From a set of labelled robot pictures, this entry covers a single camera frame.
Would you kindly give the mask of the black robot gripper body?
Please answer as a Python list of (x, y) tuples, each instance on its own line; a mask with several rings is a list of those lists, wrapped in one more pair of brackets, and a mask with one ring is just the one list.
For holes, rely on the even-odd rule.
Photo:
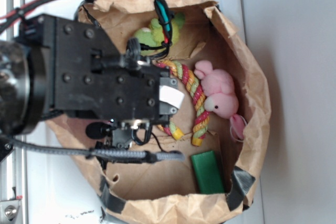
[(136, 38), (120, 53), (94, 25), (44, 16), (39, 25), (47, 65), (45, 109), (71, 118), (112, 120), (123, 141), (145, 138), (155, 125), (167, 125), (184, 94), (169, 70), (141, 55)]

